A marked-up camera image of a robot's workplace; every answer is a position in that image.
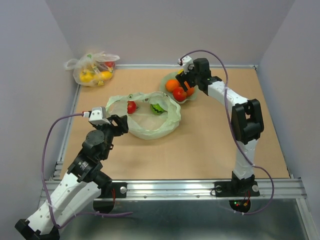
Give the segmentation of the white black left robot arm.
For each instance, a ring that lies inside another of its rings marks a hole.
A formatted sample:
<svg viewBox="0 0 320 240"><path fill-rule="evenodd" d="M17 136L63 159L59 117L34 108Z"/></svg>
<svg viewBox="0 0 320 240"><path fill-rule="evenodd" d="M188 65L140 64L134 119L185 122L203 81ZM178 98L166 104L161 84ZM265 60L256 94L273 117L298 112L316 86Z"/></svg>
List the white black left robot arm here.
<svg viewBox="0 0 320 240"><path fill-rule="evenodd" d="M94 130L82 143L81 150L68 167L61 182L46 201L27 219L20 219L15 229L26 240L58 240L59 230L97 197L114 193L112 179L102 172L102 161L113 149L113 139L128 133L128 117L105 117L96 110L82 113Z"/></svg>

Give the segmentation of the green avocado print plastic bag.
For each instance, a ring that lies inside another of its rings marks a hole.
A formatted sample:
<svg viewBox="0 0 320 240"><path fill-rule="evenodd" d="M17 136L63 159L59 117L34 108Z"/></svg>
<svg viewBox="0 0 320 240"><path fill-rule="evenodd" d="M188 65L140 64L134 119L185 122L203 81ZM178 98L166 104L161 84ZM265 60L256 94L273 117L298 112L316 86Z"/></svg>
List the green avocado print plastic bag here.
<svg viewBox="0 0 320 240"><path fill-rule="evenodd" d="M128 101L137 105L135 113L127 113ZM156 115L150 104L159 104L165 112ZM143 140L155 140L172 133L181 121L181 107L164 92L136 92L129 95L111 96L106 104L111 115L127 116L128 131Z"/></svg>

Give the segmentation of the green vegetable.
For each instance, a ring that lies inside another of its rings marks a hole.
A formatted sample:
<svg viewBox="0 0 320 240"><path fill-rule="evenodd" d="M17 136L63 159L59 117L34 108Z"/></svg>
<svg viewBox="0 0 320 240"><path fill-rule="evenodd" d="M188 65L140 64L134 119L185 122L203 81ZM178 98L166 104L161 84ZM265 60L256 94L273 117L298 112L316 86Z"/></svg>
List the green vegetable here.
<svg viewBox="0 0 320 240"><path fill-rule="evenodd" d="M161 115L166 112L159 104L150 104L150 110L155 115Z"/></svg>

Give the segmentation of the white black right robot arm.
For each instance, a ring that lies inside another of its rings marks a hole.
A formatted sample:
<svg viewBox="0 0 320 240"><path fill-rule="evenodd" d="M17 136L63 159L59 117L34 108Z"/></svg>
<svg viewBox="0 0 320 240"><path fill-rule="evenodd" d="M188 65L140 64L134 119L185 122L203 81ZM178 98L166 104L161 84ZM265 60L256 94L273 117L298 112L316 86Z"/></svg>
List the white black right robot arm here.
<svg viewBox="0 0 320 240"><path fill-rule="evenodd" d="M206 58L192 59L185 56L178 61L182 71L176 79L183 89L198 87L207 96L224 107L231 135L235 141L235 167L229 181L217 181L214 192L217 197L242 197L246 193L259 196L253 190L257 183L254 175L254 156L258 139L264 131L261 104L257 99L247 99L227 86L217 76L212 76Z"/></svg>

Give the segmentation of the orange fruit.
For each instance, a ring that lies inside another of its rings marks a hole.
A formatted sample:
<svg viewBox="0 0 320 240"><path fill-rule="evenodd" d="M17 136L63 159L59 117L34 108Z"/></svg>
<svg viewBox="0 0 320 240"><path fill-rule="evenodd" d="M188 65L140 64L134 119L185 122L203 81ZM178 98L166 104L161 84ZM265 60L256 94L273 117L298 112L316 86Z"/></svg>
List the orange fruit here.
<svg viewBox="0 0 320 240"><path fill-rule="evenodd" d="M190 97L194 94L195 88L194 87L187 87L186 96Z"/></svg>
<svg viewBox="0 0 320 240"><path fill-rule="evenodd" d="M176 88L180 87L179 82L176 79L169 79L165 83L165 89L169 92L172 93Z"/></svg>

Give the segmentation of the red tomato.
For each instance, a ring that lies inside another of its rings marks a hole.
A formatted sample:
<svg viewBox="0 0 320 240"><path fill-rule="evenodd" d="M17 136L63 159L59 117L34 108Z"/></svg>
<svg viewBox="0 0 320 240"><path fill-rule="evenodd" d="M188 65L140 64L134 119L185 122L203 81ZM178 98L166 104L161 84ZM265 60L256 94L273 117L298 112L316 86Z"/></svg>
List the red tomato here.
<svg viewBox="0 0 320 240"><path fill-rule="evenodd" d="M182 87L177 87L173 90L172 95L178 102L183 102L187 98L187 93Z"/></svg>

